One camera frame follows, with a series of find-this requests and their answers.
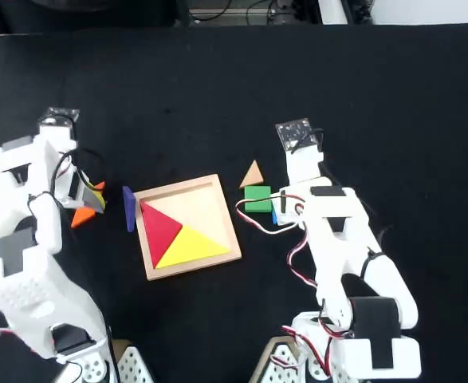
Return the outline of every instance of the black table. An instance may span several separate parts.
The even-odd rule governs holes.
[[[286,184],[273,125],[307,116],[336,178],[376,228],[391,225],[383,247],[419,306],[421,381],[468,381],[468,26],[0,37],[0,144],[35,134],[48,106],[81,109],[81,143],[107,159],[87,164],[93,181],[136,191],[218,173],[230,208],[253,159]],[[147,282],[123,214],[111,203],[77,230],[81,261],[114,338],[134,341],[159,382],[247,381],[279,326],[317,308],[285,266],[298,231],[266,237],[234,217],[241,261]],[[0,338],[0,381],[56,370]]]

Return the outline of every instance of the yellow triangle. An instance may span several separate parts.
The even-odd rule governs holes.
[[[155,268],[214,257],[228,251],[190,227],[183,226]]]
[[[251,163],[248,172],[244,176],[244,180],[242,180],[239,189],[242,189],[245,186],[261,184],[264,182],[264,177],[262,177],[262,173],[260,173],[260,169],[258,168],[257,160],[254,160]]]

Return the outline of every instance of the red triangle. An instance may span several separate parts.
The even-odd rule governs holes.
[[[148,248],[151,251],[152,267],[155,268],[183,225],[147,205],[144,201],[140,202],[140,206]]]

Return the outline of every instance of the yellow piece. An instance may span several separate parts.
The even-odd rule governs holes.
[[[155,268],[214,257],[228,251],[226,247],[218,245],[188,226],[183,226]]]

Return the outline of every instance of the circuit board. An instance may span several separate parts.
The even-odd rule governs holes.
[[[304,136],[312,131],[312,126],[308,121],[308,118],[301,118],[300,120],[294,120],[276,124],[276,131],[280,137],[281,145],[287,152],[292,150],[294,145]],[[317,139],[315,135],[310,134],[306,137],[303,142],[299,145],[300,148],[307,146],[317,145]]]

